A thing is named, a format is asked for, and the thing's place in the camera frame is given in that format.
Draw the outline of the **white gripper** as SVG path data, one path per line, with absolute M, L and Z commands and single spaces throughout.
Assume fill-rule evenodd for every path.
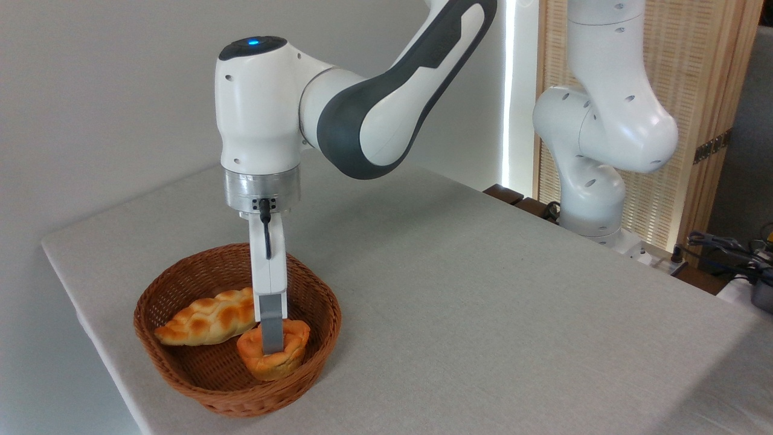
M 270 214 L 267 224 L 259 214 L 248 214 L 249 258 L 264 355 L 284 350 L 283 321 L 287 318 L 287 257 L 282 215 Z

